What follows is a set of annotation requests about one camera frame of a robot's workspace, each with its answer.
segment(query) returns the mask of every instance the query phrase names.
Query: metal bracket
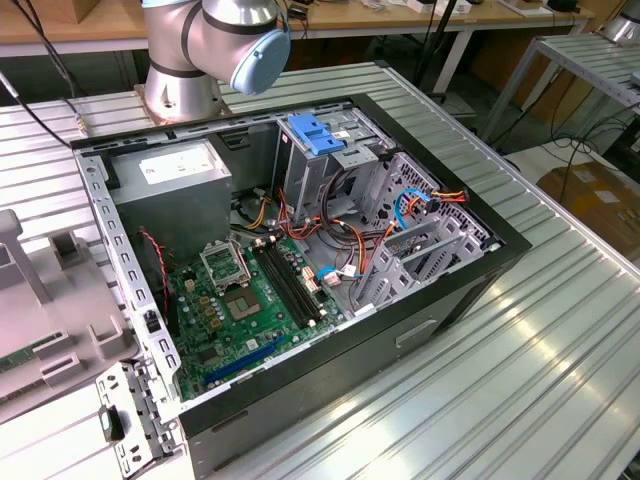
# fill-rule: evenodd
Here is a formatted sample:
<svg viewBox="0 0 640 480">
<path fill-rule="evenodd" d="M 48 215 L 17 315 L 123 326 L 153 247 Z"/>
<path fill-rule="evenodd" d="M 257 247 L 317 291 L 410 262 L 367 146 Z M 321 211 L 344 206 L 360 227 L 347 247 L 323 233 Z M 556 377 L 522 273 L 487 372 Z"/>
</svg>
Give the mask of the metal bracket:
<svg viewBox="0 0 640 480">
<path fill-rule="evenodd" d="M 143 362 L 118 362 L 96 379 L 100 402 L 107 411 L 115 411 L 122 426 L 124 437 L 110 438 L 112 425 L 101 419 L 106 440 L 115 442 L 116 459 L 124 478 L 172 455 L 183 443 L 177 421 L 161 423 L 150 380 L 148 366 Z"/>
</svg>

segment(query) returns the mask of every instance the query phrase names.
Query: wooden desk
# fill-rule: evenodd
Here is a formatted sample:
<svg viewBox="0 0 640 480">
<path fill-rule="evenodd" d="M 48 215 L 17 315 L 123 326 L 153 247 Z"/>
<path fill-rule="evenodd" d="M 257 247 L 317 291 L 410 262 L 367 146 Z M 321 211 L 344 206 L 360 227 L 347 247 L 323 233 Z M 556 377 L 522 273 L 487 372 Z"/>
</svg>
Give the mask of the wooden desk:
<svg viewBox="0 0 640 480">
<path fill-rule="evenodd" d="M 449 58 L 438 79 L 435 91 L 444 92 L 460 58 L 479 30 L 573 26 L 572 32 L 582 32 L 593 14 L 585 9 L 580 14 L 555 13 L 549 17 L 522 17 L 497 0 L 486 0 L 472 7 L 466 15 L 452 16 L 446 31 L 459 32 Z M 346 5 L 317 4 L 309 10 L 308 38 L 394 35 L 424 33 L 430 14 L 391 5 L 383 11 L 365 7 L 359 0 Z M 436 15 L 432 31 L 440 19 Z M 60 53 L 84 53 L 147 48 L 144 15 L 138 0 L 101 0 L 96 8 L 78 25 L 43 21 L 45 32 Z M 291 20 L 293 38 L 303 36 L 300 21 Z M 0 14 L 0 57 L 43 55 L 44 48 L 26 21 L 19 14 Z"/>
</svg>

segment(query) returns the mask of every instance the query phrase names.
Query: metal rack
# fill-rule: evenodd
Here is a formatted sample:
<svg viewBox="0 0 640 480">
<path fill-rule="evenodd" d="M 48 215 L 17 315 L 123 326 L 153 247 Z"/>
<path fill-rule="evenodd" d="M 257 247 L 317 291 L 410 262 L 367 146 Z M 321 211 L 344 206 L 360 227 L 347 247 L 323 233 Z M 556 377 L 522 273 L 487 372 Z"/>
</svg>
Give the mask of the metal rack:
<svg viewBox="0 0 640 480">
<path fill-rule="evenodd" d="M 481 135 L 483 140 L 487 141 L 494 132 L 537 53 L 549 58 L 555 65 L 549 66 L 524 108 L 542 94 L 558 68 L 570 71 L 601 92 L 600 100 L 592 107 L 587 118 L 597 117 L 607 97 L 625 107 L 640 102 L 640 87 L 630 81 L 631 74 L 640 71 L 640 45 L 620 47 L 597 33 L 534 38 L 491 110 Z"/>
<path fill-rule="evenodd" d="M 464 321 L 214 478 L 615 478 L 640 448 L 640 272 L 391 69 L 292 72 L 252 98 L 224 91 L 235 112 L 349 93 L 368 93 L 534 248 Z M 150 125 L 132 93 L 78 103 L 94 132 Z M 75 135 L 62 103 L 36 108 Z M 0 205 L 20 216 L 26 248 L 75 229 L 119 295 L 69 152 L 17 107 L 0 110 L 0 152 Z M 98 406 L 88 386 L 0 426 L 0 471 L 117 478 Z M 189 468 L 176 455 L 142 478 Z"/>
</svg>

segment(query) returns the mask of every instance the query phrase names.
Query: blue drive bay latch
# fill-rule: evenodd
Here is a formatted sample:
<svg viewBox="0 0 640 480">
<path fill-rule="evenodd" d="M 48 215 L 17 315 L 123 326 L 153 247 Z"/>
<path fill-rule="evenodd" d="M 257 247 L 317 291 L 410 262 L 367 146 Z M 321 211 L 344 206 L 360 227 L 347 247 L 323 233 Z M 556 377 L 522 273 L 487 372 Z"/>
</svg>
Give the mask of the blue drive bay latch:
<svg viewBox="0 0 640 480">
<path fill-rule="evenodd" d="M 288 120 L 295 134 L 311 147 L 314 155 L 337 152 L 345 148 L 344 142 L 331 135 L 327 125 L 311 113 L 291 115 Z"/>
</svg>

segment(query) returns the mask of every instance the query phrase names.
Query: workbench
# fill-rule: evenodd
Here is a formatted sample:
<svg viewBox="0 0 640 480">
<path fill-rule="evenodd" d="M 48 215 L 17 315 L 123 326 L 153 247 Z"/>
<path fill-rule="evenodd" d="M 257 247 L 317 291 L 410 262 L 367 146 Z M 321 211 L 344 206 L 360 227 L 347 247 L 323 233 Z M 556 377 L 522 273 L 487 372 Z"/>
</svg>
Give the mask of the workbench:
<svg viewBox="0 0 640 480">
<path fill-rule="evenodd" d="M 365 7 L 360 0 L 347 4 L 316 3 L 309 6 L 309 29 L 305 38 L 336 38 L 425 33 L 430 14 L 418 14 L 401 5 L 383 11 Z M 523 17 L 497 0 L 473 6 L 468 14 L 453 15 L 445 31 L 457 32 L 434 92 L 445 92 L 471 36 L 481 30 L 571 26 L 581 33 L 593 13 L 555 12 L 544 17 Z M 440 17 L 434 15 L 434 32 Z M 300 21 L 291 19 L 292 38 L 305 35 Z M 144 15 L 137 0 L 101 0 L 80 24 L 43 20 L 49 40 L 60 53 L 111 52 L 147 48 Z M 0 58 L 44 55 L 38 37 L 19 14 L 0 15 Z"/>
<path fill-rule="evenodd" d="M 542 95 L 557 70 L 563 68 L 591 84 L 598 92 L 598 100 L 587 113 L 588 121 L 581 133 L 587 132 L 588 128 L 600 119 L 608 98 L 624 107 L 634 107 L 634 111 L 640 113 L 640 108 L 637 108 L 640 107 L 640 87 L 631 82 L 631 75 L 640 72 L 640 45 L 621 47 L 597 33 L 539 37 L 531 41 L 494 104 L 482 132 L 483 140 L 488 140 L 494 132 L 500 117 L 538 54 L 551 60 L 551 64 L 523 106 L 525 110 L 527 104 L 535 102 Z"/>
<path fill-rule="evenodd" d="M 640 271 L 392 69 L 291 72 L 257 97 L 223 89 L 236 113 L 352 93 L 368 93 L 533 249 L 464 320 L 213 478 L 617 478 L 640 448 Z M 76 103 L 92 134 L 151 125 L 135 93 Z M 34 109 L 77 138 L 64 104 Z M 120 298 L 70 152 L 19 107 L 0 110 L 0 152 L 0 207 L 21 218 L 25 248 L 74 229 Z M 118 478 L 99 405 L 89 385 L 0 426 L 0 471 Z M 188 479 L 189 468 L 178 454 L 141 478 Z"/>
</svg>

